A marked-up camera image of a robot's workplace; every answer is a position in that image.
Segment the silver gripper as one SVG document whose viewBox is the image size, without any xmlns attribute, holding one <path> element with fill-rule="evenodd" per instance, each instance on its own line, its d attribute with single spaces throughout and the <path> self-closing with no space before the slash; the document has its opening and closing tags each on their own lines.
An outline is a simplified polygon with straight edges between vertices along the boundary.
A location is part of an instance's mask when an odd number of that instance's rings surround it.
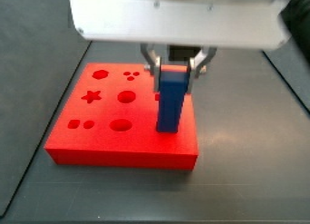
<svg viewBox="0 0 310 224">
<path fill-rule="evenodd" d="M 70 0 L 83 38 L 141 45 L 145 69 L 161 89 L 154 44 L 209 45 L 188 63 L 188 93 L 217 48 L 277 49 L 290 39 L 280 13 L 290 0 Z"/>
</svg>

